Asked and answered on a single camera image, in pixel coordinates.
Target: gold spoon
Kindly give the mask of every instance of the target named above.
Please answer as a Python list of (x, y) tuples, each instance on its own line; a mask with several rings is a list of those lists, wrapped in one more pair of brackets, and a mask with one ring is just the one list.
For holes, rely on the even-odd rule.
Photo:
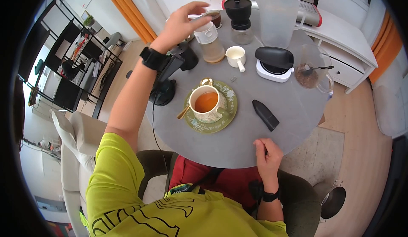
[[(200, 87), (201, 87), (201, 86), (204, 86), (204, 85), (212, 86), (212, 85), (213, 85), (213, 79), (211, 79), (211, 78), (203, 78), (203, 79), (200, 81)], [(182, 119), (182, 118), (184, 117), (184, 115), (186, 114), (186, 112), (188, 111), (189, 108), (190, 108), (190, 105), (188, 105), (187, 107), (185, 107), (184, 110), (183, 110), (182, 112), (180, 112), (180, 113), (177, 115), (177, 119)]]

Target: right hand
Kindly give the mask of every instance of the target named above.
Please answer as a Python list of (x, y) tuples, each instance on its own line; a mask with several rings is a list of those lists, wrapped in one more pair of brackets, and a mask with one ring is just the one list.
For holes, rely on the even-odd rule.
[(283, 158), (282, 150), (269, 138), (257, 139), (256, 157), (259, 175), (262, 178), (263, 189), (267, 193), (276, 193), (279, 188), (278, 169)]
[(201, 15), (205, 12), (204, 8), (208, 6), (208, 3), (197, 1), (181, 6), (180, 9), (170, 15), (164, 25), (164, 29), (160, 32), (157, 39), (152, 42), (150, 47), (166, 54), (168, 50), (186, 39), (194, 30), (211, 21), (210, 16), (197, 18), (193, 21), (190, 21), (187, 16), (189, 14)]

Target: potted plant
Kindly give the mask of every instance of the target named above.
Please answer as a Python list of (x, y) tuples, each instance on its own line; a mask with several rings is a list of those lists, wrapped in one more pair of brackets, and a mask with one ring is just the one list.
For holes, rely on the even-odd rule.
[(90, 27), (95, 23), (93, 16), (88, 16), (84, 21), (84, 26)]

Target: black wristwatch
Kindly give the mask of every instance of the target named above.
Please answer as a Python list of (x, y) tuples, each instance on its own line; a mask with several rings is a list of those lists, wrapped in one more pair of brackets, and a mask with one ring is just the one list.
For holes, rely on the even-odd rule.
[(140, 56), (143, 59), (142, 64), (158, 72), (162, 71), (168, 62), (167, 55), (157, 52), (149, 47), (144, 47)]
[(264, 202), (272, 202), (272, 201), (274, 201), (275, 199), (278, 199), (278, 198), (279, 198), (279, 189), (275, 194), (274, 193), (267, 193), (265, 191), (262, 194), (262, 200)]

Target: wooden floor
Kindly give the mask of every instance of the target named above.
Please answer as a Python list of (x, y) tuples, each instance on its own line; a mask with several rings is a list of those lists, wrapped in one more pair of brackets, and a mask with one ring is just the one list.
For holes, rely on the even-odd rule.
[[(144, 46), (141, 41), (133, 42), (120, 55), (123, 64), (106, 96), (100, 120), (107, 122), (112, 105), (127, 81), (126, 73), (133, 70)], [(346, 201), (337, 215), (319, 224), (316, 237), (361, 236), (380, 202), (390, 165), (392, 139), (378, 129), (369, 82), (362, 82), (349, 95), (344, 89), (335, 83), (334, 96), (324, 111), (326, 121), (319, 126), (345, 133), (338, 179), (344, 181)], [(92, 115), (92, 107), (88, 103), (82, 112)]]

